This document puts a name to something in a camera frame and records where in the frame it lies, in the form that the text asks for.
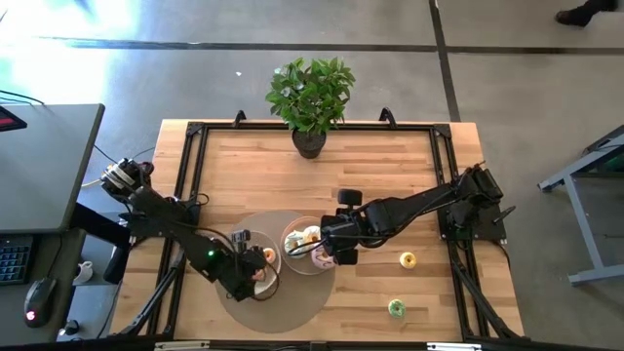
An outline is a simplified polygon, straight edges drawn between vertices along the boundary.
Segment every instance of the green donut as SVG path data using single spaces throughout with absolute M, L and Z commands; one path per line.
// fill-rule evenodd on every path
M 388 303 L 388 312 L 394 318 L 402 318 L 406 315 L 406 305 L 400 299 L 393 299 Z

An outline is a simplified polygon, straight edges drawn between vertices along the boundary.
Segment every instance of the gray metal stand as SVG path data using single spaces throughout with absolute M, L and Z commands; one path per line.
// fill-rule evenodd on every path
M 610 204 L 613 204 L 612 206 L 616 207 L 622 206 L 619 204 L 621 203 L 621 197 L 619 196 L 624 194 L 624 175 L 587 173 L 601 163 L 612 159 L 622 152 L 624 152 L 624 134 L 606 140 L 596 150 L 589 152 L 578 161 L 537 185 L 543 192 L 549 192 L 554 187 L 561 184 L 565 185 L 567 194 L 574 209 L 574 214 L 576 215 L 576 219 L 578 220 L 578 224 L 581 228 L 585 245 L 589 251 L 589 256 L 594 264 L 594 269 L 568 276 L 569 281 L 573 286 L 606 278 L 624 277 L 624 264 L 611 266 L 604 265 L 603 259 L 601 258 L 601 254 L 599 253 L 594 239 L 592 226 L 588 220 L 590 214 L 583 207 L 581 201 L 583 196 L 579 194 L 579 186 L 581 182 L 585 181 L 582 179 L 589 178 L 591 179 L 589 183 L 590 192 L 592 192 L 595 196 L 600 196 L 598 201 L 603 201 L 602 206 L 609 207 L 611 206 Z M 603 181 L 604 183 L 603 185 L 599 185 L 597 184 L 597 181 Z M 604 190 L 597 190 L 600 186 L 604 186 Z M 605 199 L 605 197 L 612 197 L 611 194 L 615 195 L 613 202 L 609 202 Z

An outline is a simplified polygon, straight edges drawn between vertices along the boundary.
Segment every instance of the green leaves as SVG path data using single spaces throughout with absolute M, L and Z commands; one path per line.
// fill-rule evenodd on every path
M 351 69 L 338 58 L 312 59 L 305 68 L 303 58 L 297 58 L 275 70 L 265 99 L 273 104 L 271 114 L 282 117 L 290 129 L 319 134 L 344 122 L 354 82 Z

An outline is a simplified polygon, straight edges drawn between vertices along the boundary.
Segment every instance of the gray concrete floor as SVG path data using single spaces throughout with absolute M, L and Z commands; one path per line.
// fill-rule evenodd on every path
M 426 0 L 32 3 L 25 9 L 16 2 L 0 22 L 1 89 L 47 103 L 103 102 L 97 144 L 114 158 L 152 146 L 164 118 L 233 118 L 239 109 L 268 117 L 263 98 L 272 70 L 298 56 L 339 56 L 353 67 L 358 82 L 348 119 L 375 119 L 389 106 L 400 121 L 449 120 L 437 53 L 71 49 L 27 39 L 435 45 Z M 448 45 L 622 48 L 621 13 L 599 14 L 584 30 L 552 22 L 556 11 L 579 3 L 438 2 Z M 622 124 L 623 62 L 600 55 L 449 56 L 461 119 L 478 124 L 505 204 L 518 207 L 506 219 L 508 249 L 526 335 L 536 340 L 624 345 L 624 279 L 568 284 L 567 274 L 590 268 L 589 256 L 565 193 L 545 195 L 535 186 Z M 86 179 L 105 165 L 94 153 Z M 98 211 L 121 210 L 97 187 L 80 199 Z M 109 254 L 98 242 L 88 254 L 98 248 Z M 620 263 L 622 249 L 613 258 Z

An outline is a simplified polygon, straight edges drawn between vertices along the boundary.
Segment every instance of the wooden table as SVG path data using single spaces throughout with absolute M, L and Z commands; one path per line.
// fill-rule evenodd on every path
M 187 123 L 163 121 L 152 176 L 154 188 L 163 195 L 174 193 Z M 484 157 L 476 125 L 451 123 L 450 128 L 459 170 L 481 162 Z M 195 159 L 196 148 L 190 160 Z M 189 166 L 186 191 L 192 168 Z M 202 209 L 200 224 L 227 231 L 245 216 L 262 211 L 332 214 L 339 188 L 362 190 L 365 202 L 409 196 L 436 186 L 433 170 L 426 133 L 334 131 L 321 156 L 306 160 L 297 154 L 287 132 L 211 131 L 200 186 L 200 192 L 209 194 L 211 201 Z M 383 247 L 360 249 L 358 265 L 336 268 L 333 292 L 321 312 L 304 326 L 284 333 L 251 331 L 234 321 L 221 306 L 215 287 L 187 266 L 175 338 L 460 340 L 449 254 L 438 237 L 437 216 L 428 214 Z M 162 243 L 149 239 L 132 252 L 112 321 L 113 332 L 125 327 L 153 292 Z M 415 253 L 415 269 L 399 265 L 403 252 Z M 475 254 L 485 296 L 508 326 L 523 334 L 505 256 L 488 242 L 475 242 Z M 387 312 L 393 298 L 408 307 L 403 320 L 393 319 Z M 471 327 L 476 331 L 472 299 L 467 299 L 467 305 Z M 161 324 L 168 306 L 166 296 Z

